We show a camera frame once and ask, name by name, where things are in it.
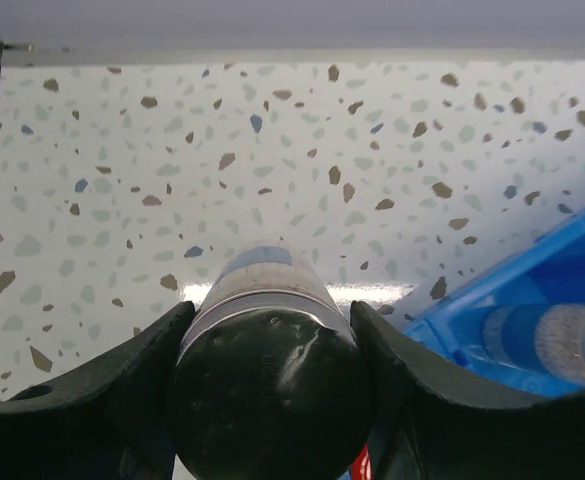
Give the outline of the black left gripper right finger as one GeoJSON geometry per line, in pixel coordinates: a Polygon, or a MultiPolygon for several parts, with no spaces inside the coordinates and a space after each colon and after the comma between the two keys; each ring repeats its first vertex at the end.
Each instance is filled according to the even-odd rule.
{"type": "Polygon", "coordinates": [[[585,479],[585,391],[545,398],[444,359],[355,301],[376,479],[585,479]]]}

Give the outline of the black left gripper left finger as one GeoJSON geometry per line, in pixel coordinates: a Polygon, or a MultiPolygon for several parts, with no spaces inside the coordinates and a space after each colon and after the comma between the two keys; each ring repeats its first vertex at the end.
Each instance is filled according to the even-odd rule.
{"type": "Polygon", "coordinates": [[[168,381],[195,316],[180,302],[139,335],[0,400],[0,479],[169,479],[168,381]]]}

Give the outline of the black lid spice jar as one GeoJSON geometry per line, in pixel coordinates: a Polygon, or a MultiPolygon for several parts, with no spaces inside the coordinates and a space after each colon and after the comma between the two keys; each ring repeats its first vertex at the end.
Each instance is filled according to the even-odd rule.
{"type": "Polygon", "coordinates": [[[336,479],[372,419],[359,341],[312,267],[282,241],[240,250],[184,334],[170,436],[198,479],[336,479]]]}

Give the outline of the silver lid blue label jar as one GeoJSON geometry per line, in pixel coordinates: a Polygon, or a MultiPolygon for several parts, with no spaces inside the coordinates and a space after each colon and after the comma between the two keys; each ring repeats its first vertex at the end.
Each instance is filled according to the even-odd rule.
{"type": "Polygon", "coordinates": [[[482,341],[495,362],[585,386],[585,304],[498,307],[482,341]]]}

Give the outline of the red lid sauce jar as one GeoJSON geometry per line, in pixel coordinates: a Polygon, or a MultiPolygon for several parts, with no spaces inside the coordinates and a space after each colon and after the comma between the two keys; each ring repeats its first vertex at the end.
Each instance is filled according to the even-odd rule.
{"type": "Polygon", "coordinates": [[[365,444],[349,469],[351,480],[373,480],[368,445],[365,444]]]}

